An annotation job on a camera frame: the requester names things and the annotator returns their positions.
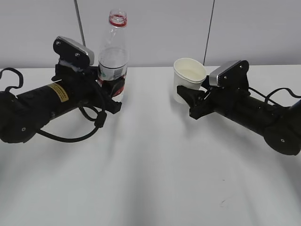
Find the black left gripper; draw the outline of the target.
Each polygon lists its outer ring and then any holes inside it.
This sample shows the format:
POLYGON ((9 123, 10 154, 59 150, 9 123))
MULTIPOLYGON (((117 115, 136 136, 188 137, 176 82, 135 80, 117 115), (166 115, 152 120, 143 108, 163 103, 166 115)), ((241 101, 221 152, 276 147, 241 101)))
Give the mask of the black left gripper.
POLYGON ((115 114, 121 110, 125 78, 121 76, 99 85, 97 73, 96 66, 76 72, 70 67, 56 64, 52 81, 62 81, 75 97, 78 106, 93 106, 115 114))

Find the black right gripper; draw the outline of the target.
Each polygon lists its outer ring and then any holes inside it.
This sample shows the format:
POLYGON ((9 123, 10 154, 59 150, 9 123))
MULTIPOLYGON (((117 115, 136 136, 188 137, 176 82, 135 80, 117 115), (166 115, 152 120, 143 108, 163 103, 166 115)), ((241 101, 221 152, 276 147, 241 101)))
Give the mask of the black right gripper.
POLYGON ((250 92, 241 88, 210 88, 209 75, 201 87, 207 91, 177 86, 177 94, 189 105, 189 115, 199 119, 214 112, 226 115, 231 112, 238 101, 250 96, 250 92))

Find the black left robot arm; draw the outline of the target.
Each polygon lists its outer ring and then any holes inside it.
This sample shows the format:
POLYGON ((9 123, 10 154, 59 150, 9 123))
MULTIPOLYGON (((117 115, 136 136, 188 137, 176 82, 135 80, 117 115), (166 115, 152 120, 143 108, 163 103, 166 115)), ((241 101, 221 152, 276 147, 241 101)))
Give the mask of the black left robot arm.
POLYGON ((125 84, 125 79, 120 77, 99 85, 95 66, 75 71, 56 64, 51 84, 16 96, 10 91, 21 88, 24 77, 17 69, 2 69, 3 72, 6 70, 18 76, 19 84, 8 86, 0 93, 0 139, 5 143, 25 143, 35 134, 58 142, 80 142, 104 126, 107 113, 116 114, 121 110, 122 103, 112 98, 125 84), (76 108, 94 124, 88 134, 78 138, 63 138, 42 130, 51 120, 76 108))

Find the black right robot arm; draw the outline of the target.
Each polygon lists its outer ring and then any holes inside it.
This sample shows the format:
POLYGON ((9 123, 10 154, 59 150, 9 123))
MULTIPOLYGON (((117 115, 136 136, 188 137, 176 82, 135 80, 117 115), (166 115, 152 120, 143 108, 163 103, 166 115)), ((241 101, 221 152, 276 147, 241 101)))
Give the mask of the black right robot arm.
POLYGON ((269 93, 263 101, 251 96, 247 78, 242 82, 221 87, 212 86, 208 79, 202 84, 206 90, 177 86, 177 94, 190 107, 189 115, 199 119, 218 113, 262 136, 275 151, 284 155, 298 155, 301 151, 301 103, 292 106, 270 105, 269 93))

